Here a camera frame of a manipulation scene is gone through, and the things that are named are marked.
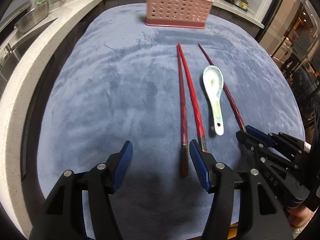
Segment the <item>pink basket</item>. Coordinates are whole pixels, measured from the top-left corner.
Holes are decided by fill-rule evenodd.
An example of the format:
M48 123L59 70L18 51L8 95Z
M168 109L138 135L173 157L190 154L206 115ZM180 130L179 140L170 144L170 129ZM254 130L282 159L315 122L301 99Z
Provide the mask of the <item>pink basket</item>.
M212 0L147 0L146 25L204 29Z

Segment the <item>ceramic spoon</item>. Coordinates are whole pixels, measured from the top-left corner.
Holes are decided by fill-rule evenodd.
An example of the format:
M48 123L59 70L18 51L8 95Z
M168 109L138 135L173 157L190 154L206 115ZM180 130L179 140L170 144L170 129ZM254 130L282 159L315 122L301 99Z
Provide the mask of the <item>ceramic spoon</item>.
M220 107L220 96L223 89L223 76L216 66L207 66L203 72L203 84L207 92L213 113L214 129L216 134L224 132Z

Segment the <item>table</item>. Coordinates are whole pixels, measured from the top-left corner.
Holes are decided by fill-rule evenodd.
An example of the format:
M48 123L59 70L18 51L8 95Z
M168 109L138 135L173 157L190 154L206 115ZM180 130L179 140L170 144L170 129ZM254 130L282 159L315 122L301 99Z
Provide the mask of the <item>table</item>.
M197 93L209 151L233 169L253 167L236 140L239 130L224 93L225 132L212 131L202 73L208 65L200 43L224 80L246 124L304 140L289 85L267 52L243 29L209 15L206 29L150 27L145 4L109 9L75 45L49 97L41 127L37 169L45 197L67 169L88 171L118 152L126 140L133 158L122 188L110 197L124 239L182 240L201 235L213 195L200 186L189 161L179 176L180 100L176 44L180 42ZM189 140L196 126L185 80ZM239 212L235 194L232 222ZM87 235L92 237L84 193Z

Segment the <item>dark red chopstick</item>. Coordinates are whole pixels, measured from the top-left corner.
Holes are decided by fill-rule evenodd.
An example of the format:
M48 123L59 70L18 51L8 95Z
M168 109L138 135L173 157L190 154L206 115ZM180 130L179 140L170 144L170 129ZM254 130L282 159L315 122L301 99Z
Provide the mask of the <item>dark red chopstick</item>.
M189 141L188 141L188 126L187 126L187 109L186 98L184 95L183 74L181 66L181 55L177 46L178 56L178 71L179 71L179 89L180 89L180 118L181 118L181 176L189 175Z
M204 56L207 58L209 64L210 64L210 65L214 65L213 62L212 62L212 60L209 58L208 54L204 51L204 49L202 48L202 46L201 46L199 43L198 43L198 46L199 46L199 48L201 49L201 51L202 51L202 53L204 54ZM235 101L233 100L233 98L232 98L232 96L231 96L231 93L230 93L230 90L228 89L228 87L227 87L227 85L226 85L225 82L223 83L223 90L224 90L224 92L225 92L226 95L227 95L227 98L228 98L228 100L229 100L229 103L230 103L230 105L231 105L231 108L232 108L232 110L233 110L233 113L234 113L234 115L235 115L235 117L236 117L237 123L238 123L238 125L239 125L239 127L240 127L240 130L246 132L244 122L243 122L242 117L241 117L241 115L240 115L240 113L239 113L239 109L238 109L238 107L236 106L236 103L235 103Z
M178 43L178 49L180 51L180 56L181 56L181 59L182 59L182 63L183 63L184 70L186 72L187 81L188 81L188 87L189 87L189 91L190 91L191 102L192 102L193 111L194 111L195 119L196 119L196 126L197 126L197 134L198 134L198 139L199 139L199 145L201 146L202 150L204 152L206 152L207 151L207 145L206 145L206 142L205 142L204 129L203 129L203 126L202 126L202 120L201 120L201 114L200 114L200 110L199 110L199 105L198 105L198 102L197 102L197 96L196 96L195 88L193 87L193 83L192 83L191 75L190 75L190 72L189 72L189 68L188 68L186 59L184 57L184 54L183 54L182 47L181 47L180 43Z

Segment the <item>metal screw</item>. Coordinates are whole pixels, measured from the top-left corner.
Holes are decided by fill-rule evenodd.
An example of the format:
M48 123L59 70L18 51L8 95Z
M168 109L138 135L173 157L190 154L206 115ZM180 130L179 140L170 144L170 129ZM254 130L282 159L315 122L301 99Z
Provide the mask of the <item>metal screw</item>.
M254 176L257 176L259 174L259 171L257 169L251 169L250 172Z
M97 165L97 169L98 170L104 170L105 167L106 167L106 165L104 163L100 163L100 164Z
M217 163L216 167L220 170L224 169L225 165L223 163Z
M65 171L65 172L63 173L63 175L64 175L65 177L69 177L71 174L72 174L72 171L71 171L71 170L67 170L67 171Z

